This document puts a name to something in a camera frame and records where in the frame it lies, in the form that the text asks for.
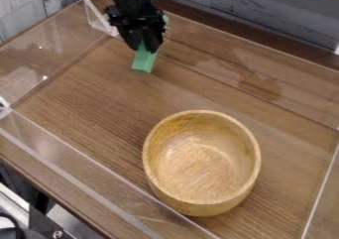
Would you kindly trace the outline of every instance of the bowl rim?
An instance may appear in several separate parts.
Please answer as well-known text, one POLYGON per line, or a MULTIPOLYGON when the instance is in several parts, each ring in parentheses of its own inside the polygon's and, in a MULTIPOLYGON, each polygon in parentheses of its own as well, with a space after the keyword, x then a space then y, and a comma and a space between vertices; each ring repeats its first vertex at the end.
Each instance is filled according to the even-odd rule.
POLYGON ((233 199, 238 198, 238 196, 243 195, 247 191, 250 191, 253 189, 253 186, 255 185, 255 181, 259 175, 259 171, 261 171, 261 149, 259 149, 259 144, 255 138, 255 135, 253 134, 251 130, 249 129, 249 127, 234 117, 226 115, 222 112, 218 111, 213 111, 213 110, 187 110, 187 111, 182 111, 168 117, 166 117, 158 124, 156 126, 152 128, 146 141, 144 141, 144 145, 143 145, 143 167, 146 170, 146 175, 148 177, 148 180, 151 180, 152 184, 155 184, 155 186, 158 187, 158 189, 166 193, 167 196, 170 196, 171 198, 179 200, 181 202, 189 203, 189 204, 203 204, 203 205, 209 205, 209 204, 219 204, 219 203, 225 203, 231 201, 233 199), (226 198, 223 198, 222 200, 211 200, 211 201, 187 201, 185 199, 182 199, 181 197, 178 197, 176 195, 174 195, 172 193, 168 192, 168 190, 163 187, 163 184, 159 182, 158 177, 155 176, 152 170, 151 170, 151 166, 148 164, 148 149, 150 149, 150 142, 152 140, 152 137, 158 131, 158 129, 166 124, 168 123, 171 120, 174 120, 175 118, 189 115, 189 114, 211 114, 211 115, 217 115, 223 117, 226 120, 231 121, 233 123, 235 123, 242 130, 246 132, 246 134, 250 137, 251 140, 251 144, 254 145, 254 158, 255 158, 255 163, 254 163, 254 171, 253 174, 247 180, 247 182, 245 183, 245 185, 235 191, 233 192, 233 194, 227 194, 226 198))

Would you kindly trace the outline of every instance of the wooden table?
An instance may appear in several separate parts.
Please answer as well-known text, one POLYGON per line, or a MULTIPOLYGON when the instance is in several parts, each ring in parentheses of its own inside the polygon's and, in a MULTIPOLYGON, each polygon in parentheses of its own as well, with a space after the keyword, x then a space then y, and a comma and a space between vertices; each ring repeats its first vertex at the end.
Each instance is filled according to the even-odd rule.
MULTIPOLYGON (((83 10, 76 4, 14 41, 20 44, 34 37, 38 44, 50 45, 55 39, 59 44, 42 50, 36 45, 22 51, 7 48, 0 53, 0 79, 23 64, 40 75, 63 69, 12 107, 91 160, 26 123, 19 125, 22 135, 42 160, 0 136, 2 160, 104 236, 147 238, 107 208, 108 201, 128 197, 116 192, 107 169, 152 194, 142 167, 150 130, 179 111, 221 111, 253 130, 262 173, 238 208, 193 221, 221 238, 299 238, 339 140, 337 69, 168 14, 171 31, 154 73, 135 73, 127 45, 78 26, 83 10), (54 27, 55 36, 42 35, 54 27), (87 44, 80 33, 95 43, 87 44), (80 48, 86 50, 75 55, 80 48)), ((338 217, 322 215, 322 222, 335 224, 338 217)), ((327 226, 317 232, 334 236, 325 238, 339 236, 327 226)))

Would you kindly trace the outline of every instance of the wooden bowl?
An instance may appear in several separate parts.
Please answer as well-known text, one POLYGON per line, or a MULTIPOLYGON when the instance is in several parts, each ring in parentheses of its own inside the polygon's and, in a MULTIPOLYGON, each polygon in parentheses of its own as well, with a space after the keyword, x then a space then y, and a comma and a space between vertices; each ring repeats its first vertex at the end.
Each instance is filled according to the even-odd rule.
POLYGON ((143 166, 151 188, 168 206, 190 216, 214 216, 239 205, 254 188, 258 142, 233 117, 185 111, 152 129, 143 166))

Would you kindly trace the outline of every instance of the black mechanical part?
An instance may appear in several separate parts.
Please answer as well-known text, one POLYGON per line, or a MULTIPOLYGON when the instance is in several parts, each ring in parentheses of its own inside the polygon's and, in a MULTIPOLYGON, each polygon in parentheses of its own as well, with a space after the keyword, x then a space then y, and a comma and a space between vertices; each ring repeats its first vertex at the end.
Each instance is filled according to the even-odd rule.
POLYGON ((152 0, 114 0, 107 7, 110 25, 118 28, 128 46, 139 49, 142 40, 147 51, 156 53, 163 44, 166 32, 164 13, 152 4, 152 0))

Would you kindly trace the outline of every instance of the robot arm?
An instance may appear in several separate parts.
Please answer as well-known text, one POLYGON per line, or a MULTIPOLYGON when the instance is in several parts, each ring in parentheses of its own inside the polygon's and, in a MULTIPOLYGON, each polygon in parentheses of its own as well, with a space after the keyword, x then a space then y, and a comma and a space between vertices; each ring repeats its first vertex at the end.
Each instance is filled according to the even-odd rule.
POLYGON ((144 41, 147 51, 156 53, 163 44, 166 32, 164 13, 152 4, 152 0, 114 0, 107 7, 110 25, 118 28, 128 46, 139 49, 144 41))

